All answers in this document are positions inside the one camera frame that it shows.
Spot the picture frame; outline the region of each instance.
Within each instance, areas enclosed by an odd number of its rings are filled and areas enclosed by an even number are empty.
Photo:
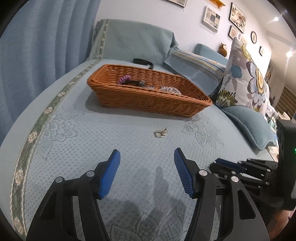
[[[270,80],[273,70],[274,70],[274,68],[273,68],[273,66],[272,66],[272,64],[270,62],[269,65],[268,65],[267,71],[266,71],[265,78],[264,78],[266,83],[268,83],[268,81]]]
[[[259,54],[260,54],[261,56],[264,55],[264,49],[263,49],[262,46],[260,46],[260,48],[259,48]]]
[[[257,43],[257,34],[254,31],[251,32],[251,40],[253,44]]]
[[[247,47],[248,41],[244,38],[244,36],[242,34],[239,35],[239,40],[242,43],[242,45],[244,45],[245,47]]]
[[[212,31],[218,32],[221,16],[209,7],[205,7],[202,23],[209,27]]]
[[[187,3],[187,0],[166,0],[166,1],[174,3],[174,4],[179,5],[181,7],[185,7],[186,3]]]
[[[239,31],[244,33],[247,16],[233,2],[231,3],[229,21],[232,22]]]
[[[238,30],[234,27],[234,26],[230,26],[229,32],[228,32],[228,36],[231,39],[234,39],[237,36]]]

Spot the orange wicker basket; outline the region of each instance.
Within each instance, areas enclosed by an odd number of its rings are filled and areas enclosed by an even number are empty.
[[[144,80],[154,89],[118,85],[117,81],[130,75],[132,80]],[[165,115],[191,117],[212,104],[196,85],[174,74],[125,65],[106,64],[87,80],[104,107],[140,110]],[[175,87],[182,95],[160,91],[161,86]]]

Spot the blue pillow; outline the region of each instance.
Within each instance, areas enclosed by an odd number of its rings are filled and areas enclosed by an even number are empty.
[[[221,63],[223,65],[227,65],[228,59],[223,57],[221,54],[218,52],[210,49],[208,46],[205,46],[203,44],[197,44],[194,53],[204,56],[206,58],[212,59],[214,61],[217,61],[218,63]]]
[[[226,66],[187,51],[172,47],[164,61],[178,74],[184,76],[206,95],[212,95],[224,77]]]
[[[228,106],[221,110],[238,125],[256,149],[276,146],[274,132],[258,112],[245,106]]]

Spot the decorative border trim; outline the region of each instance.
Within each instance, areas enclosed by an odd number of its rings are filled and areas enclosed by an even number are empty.
[[[24,201],[25,201],[25,185],[28,175],[30,162],[36,147],[36,144],[41,136],[44,126],[55,112],[64,97],[70,92],[72,87],[96,64],[103,59],[105,40],[107,36],[109,20],[106,21],[104,32],[101,40],[99,59],[93,64],[85,68],[75,78],[73,78],[51,101],[44,112],[36,121],[32,128],[17,160],[10,191],[10,215],[12,224],[18,235],[25,240],[27,236],[27,228],[25,224]]]
[[[106,23],[105,23],[105,26],[104,26],[104,32],[103,32],[103,35],[102,35],[102,41],[101,41],[101,46],[100,46],[99,60],[103,59],[104,48],[105,48],[105,40],[106,40],[106,37],[107,37],[109,22],[110,22],[110,20],[107,19]]]

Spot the blue curtain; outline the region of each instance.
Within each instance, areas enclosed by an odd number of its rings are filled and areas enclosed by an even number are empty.
[[[0,38],[0,144],[24,109],[91,48],[100,0],[29,0]]]

